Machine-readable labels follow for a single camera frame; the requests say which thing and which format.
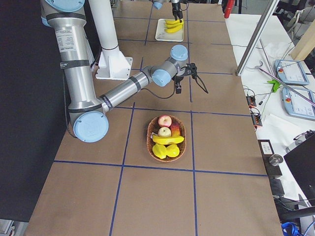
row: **bananas on plate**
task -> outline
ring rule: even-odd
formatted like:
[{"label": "bananas on plate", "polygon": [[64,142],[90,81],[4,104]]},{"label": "bananas on plate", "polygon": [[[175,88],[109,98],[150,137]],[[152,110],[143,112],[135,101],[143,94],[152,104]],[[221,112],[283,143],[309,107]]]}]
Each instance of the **bananas on plate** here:
[{"label": "bananas on plate", "polygon": [[184,20],[165,20],[165,32],[166,33],[175,33],[180,31],[184,27]]}]

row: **white tray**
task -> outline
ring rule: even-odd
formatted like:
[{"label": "white tray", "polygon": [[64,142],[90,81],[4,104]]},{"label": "white tray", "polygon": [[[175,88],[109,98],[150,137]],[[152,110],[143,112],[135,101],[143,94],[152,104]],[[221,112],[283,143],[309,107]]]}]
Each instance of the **white tray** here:
[{"label": "white tray", "polygon": [[156,40],[182,42],[184,39],[184,27],[181,30],[177,31],[176,33],[166,33],[164,31],[165,20],[174,20],[174,19],[159,19],[157,21]]}]

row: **white pillar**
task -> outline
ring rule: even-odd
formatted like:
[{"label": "white pillar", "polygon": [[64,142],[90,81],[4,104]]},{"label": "white pillar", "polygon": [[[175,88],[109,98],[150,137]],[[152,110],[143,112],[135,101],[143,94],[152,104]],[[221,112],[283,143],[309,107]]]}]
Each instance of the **white pillar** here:
[{"label": "white pillar", "polygon": [[102,54],[96,77],[126,80],[130,75],[132,58],[119,50],[110,0],[89,0]]}]

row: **red apple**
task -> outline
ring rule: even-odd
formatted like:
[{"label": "red apple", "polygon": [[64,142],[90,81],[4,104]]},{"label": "red apple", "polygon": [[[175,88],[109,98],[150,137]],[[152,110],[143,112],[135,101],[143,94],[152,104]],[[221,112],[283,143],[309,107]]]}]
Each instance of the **red apple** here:
[{"label": "red apple", "polygon": [[169,128],[167,127],[162,127],[158,130],[158,136],[160,137],[171,137],[172,136],[172,132]]},{"label": "red apple", "polygon": [[171,129],[172,137],[181,135],[181,129],[177,121],[174,121],[169,128]]},{"label": "red apple", "polygon": [[172,118],[168,115],[162,115],[158,118],[158,124],[160,127],[170,127],[172,124]]}]

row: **black monitor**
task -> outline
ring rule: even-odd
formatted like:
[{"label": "black monitor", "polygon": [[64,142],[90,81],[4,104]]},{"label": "black monitor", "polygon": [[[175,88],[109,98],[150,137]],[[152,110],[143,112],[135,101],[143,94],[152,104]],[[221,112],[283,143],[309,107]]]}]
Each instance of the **black monitor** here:
[{"label": "black monitor", "polygon": [[315,135],[287,153],[284,159],[303,193],[315,206]]}]

